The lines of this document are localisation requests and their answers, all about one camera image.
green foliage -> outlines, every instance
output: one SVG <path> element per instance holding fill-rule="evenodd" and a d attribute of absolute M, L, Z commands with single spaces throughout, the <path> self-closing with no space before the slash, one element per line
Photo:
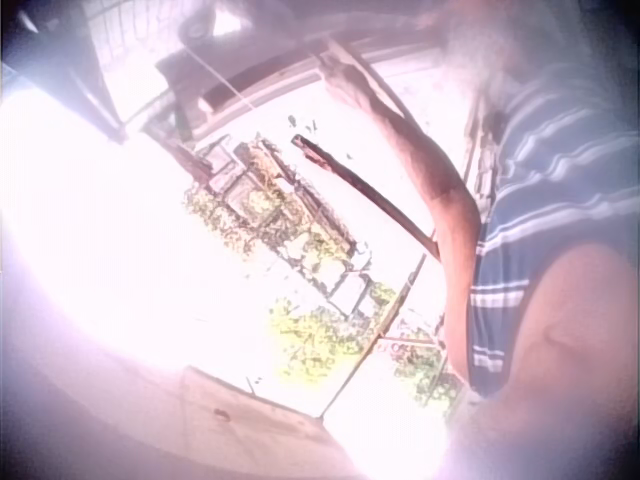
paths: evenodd
<path fill-rule="evenodd" d="M 185 192 L 183 203 L 187 211 L 199 216 L 227 248 L 245 257 L 251 255 L 253 231 L 248 222 L 226 203 L 195 184 Z"/>
<path fill-rule="evenodd" d="M 387 287 L 384 283 L 375 282 L 371 288 L 371 298 L 378 305 L 387 305 L 396 297 L 396 291 Z"/>
<path fill-rule="evenodd" d="M 297 383 L 316 384 L 362 353 L 357 335 L 345 332 L 345 320 L 325 307 L 298 315 L 291 301 L 281 298 L 271 309 L 270 323 L 288 359 L 280 373 Z"/>
<path fill-rule="evenodd" d="M 426 337 L 428 337 L 427 332 L 420 328 L 411 335 L 411 338 L 416 339 Z M 433 348 L 408 345 L 396 345 L 394 348 L 395 375 L 403 380 L 412 392 L 414 400 L 422 406 L 434 401 L 442 403 L 446 410 L 460 390 L 460 382 L 456 376 L 445 371 L 429 396 L 432 381 L 438 374 L 443 355 L 443 352 Z"/>

man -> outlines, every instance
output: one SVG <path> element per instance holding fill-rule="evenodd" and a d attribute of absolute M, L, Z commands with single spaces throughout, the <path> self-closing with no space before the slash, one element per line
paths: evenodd
<path fill-rule="evenodd" d="M 505 45 L 492 67 L 515 88 L 502 99 L 484 225 L 433 140 L 355 68 L 330 62 L 322 73 L 334 97 L 375 123 L 427 204 L 447 353 L 487 397 L 454 432 L 443 478 L 602 478 L 637 429 L 638 135 L 589 68 Z"/>

striped shirt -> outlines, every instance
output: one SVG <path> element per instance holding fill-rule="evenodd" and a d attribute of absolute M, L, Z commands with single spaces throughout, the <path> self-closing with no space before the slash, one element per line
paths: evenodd
<path fill-rule="evenodd" d="M 522 300 L 560 253 L 591 241 L 637 261 L 638 132 L 600 85 L 584 67 L 556 64 L 505 106 L 467 319 L 469 380 L 483 396 L 506 383 Z"/>

